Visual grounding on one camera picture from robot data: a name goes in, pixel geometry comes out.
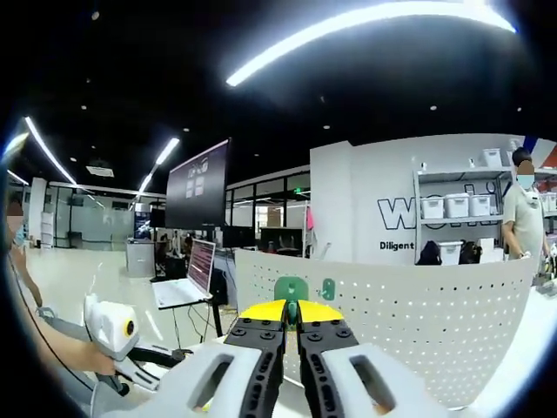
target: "face mask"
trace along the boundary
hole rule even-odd
[[[16,236],[14,237],[14,244],[16,244],[16,246],[22,246],[24,241],[25,236],[23,234],[23,225],[21,225],[16,232]]]
[[[524,190],[529,189],[534,184],[533,174],[520,174],[516,176],[516,181]]]
[[[8,227],[15,233],[23,225],[23,216],[9,216]]]

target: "green mount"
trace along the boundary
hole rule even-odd
[[[309,300],[309,286],[300,277],[281,277],[275,283],[274,299],[286,300],[289,330],[292,330],[298,318],[298,300]]]

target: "black bag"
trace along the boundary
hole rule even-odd
[[[212,301],[217,306],[228,305],[228,286],[226,285],[225,272],[215,267],[212,269],[209,293],[212,294]]]
[[[472,241],[462,240],[459,264],[479,264],[481,253],[481,246],[476,246]]]
[[[441,250],[435,241],[427,241],[419,254],[416,266],[440,266]]]

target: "monitor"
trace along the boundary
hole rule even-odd
[[[204,230],[225,224],[229,145],[227,139],[171,170],[166,187],[167,228]]]
[[[190,265],[188,278],[207,293],[211,285],[212,262],[215,257],[215,244],[212,242],[194,239],[191,245]]]
[[[164,228],[164,209],[151,208],[151,228]]]

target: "hand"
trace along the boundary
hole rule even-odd
[[[99,373],[104,376],[113,376],[116,374],[114,360],[102,354],[94,342],[88,342],[84,355],[86,356],[88,369],[91,372]]]

